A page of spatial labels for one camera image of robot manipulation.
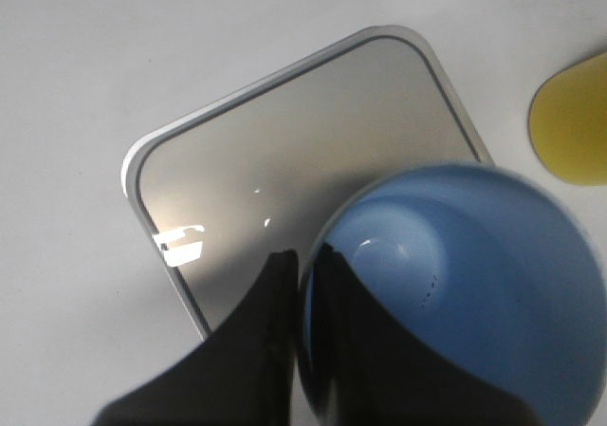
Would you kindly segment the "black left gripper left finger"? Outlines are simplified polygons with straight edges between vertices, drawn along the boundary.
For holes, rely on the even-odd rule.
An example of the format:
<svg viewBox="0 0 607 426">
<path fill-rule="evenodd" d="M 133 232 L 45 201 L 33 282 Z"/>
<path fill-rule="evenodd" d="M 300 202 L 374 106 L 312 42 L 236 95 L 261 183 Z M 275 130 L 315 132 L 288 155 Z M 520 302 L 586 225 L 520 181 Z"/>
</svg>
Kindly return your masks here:
<svg viewBox="0 0 607 426">
<path fill-rule="evenodd" d="M 229 317 L 176 365 L 114 400 L 97 425 L 287 425 L 298 257 L 271 253 Z"/>
</svg>

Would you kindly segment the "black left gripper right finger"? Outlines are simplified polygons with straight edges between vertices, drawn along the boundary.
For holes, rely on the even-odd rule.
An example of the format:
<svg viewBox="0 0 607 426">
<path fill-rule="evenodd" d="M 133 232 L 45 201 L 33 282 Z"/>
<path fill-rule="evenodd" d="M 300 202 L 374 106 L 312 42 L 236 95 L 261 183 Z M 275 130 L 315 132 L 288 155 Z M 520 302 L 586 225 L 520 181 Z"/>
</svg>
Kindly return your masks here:
<svg viewBox="0 0 607 426">
<path fill-rule="evenodd" d="M 403 327 L 332 246 L 321 245 L 302 296 L 300 374 L 320 424 L 540 424 Z"/>
</svg>

